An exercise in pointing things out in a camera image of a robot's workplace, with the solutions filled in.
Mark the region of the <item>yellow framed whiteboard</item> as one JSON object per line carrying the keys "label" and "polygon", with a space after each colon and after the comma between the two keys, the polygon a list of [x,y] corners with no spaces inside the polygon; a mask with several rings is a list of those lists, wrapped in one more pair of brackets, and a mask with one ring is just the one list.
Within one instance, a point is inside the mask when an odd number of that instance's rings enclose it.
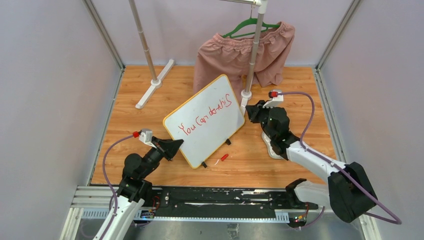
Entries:
{"label": "yellow framed whiteboard", "polygon": [[245,123],[229,78],[221,74],[162,121],[191,168],[202,165]]}

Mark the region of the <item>red marker cap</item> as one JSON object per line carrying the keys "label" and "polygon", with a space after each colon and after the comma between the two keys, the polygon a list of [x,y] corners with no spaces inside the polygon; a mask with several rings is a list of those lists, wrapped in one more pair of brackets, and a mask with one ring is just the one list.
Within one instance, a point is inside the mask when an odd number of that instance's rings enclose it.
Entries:
{"label": "red marker cap", "polygon": [[221,160],[221,161],[224,161],[224,160],[225,160],[228,156],[229,156],[229,154],[227,153],[227,154],[223,155],[223,156],[220,158],[220,160]]}

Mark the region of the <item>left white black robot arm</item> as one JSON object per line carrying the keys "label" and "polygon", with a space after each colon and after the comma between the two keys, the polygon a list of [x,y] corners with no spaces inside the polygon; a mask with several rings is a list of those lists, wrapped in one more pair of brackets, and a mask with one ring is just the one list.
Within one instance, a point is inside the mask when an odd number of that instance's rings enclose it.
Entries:
{"label": "left white black robot arm", "polygon": [[149,206],[153,201],[153,185],[146,180],[146,177],[159,167],[162,159],[172,161],[184,142],[183,139],[160,139],[150,133],[136,131],[113,143],[107,149],[103,163],[106,163],[107,154],[115,145],[130,138],[139,138],[143,144],[150,147],[150,150],[144,156],[132,153],[125,158],[122,179],[117,190],[114,190],[106,170],[103,169],[103,175],[112,192],[112,197],[109,213],[93,237],[94,240],[122,240],[124,238],[132,225],[136,212],[140,207]]}

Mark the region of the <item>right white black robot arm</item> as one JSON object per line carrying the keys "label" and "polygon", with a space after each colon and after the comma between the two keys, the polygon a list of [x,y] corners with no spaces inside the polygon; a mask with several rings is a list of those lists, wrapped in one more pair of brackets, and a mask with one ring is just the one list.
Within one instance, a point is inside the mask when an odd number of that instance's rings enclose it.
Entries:
{"label": "right white black robot arm", "polygon": [[247,105],[251,123],[260,124],[268,155],[297,163],[325,183],[299,178],[286,186],[285,201],[292,209],[313,203],[331,209],[343,222],[350,223],[376,206],[378,199],[364,168],[357,162],[344,163],[314,149],[294,135],[283,107],[266,108],[266,101]]}

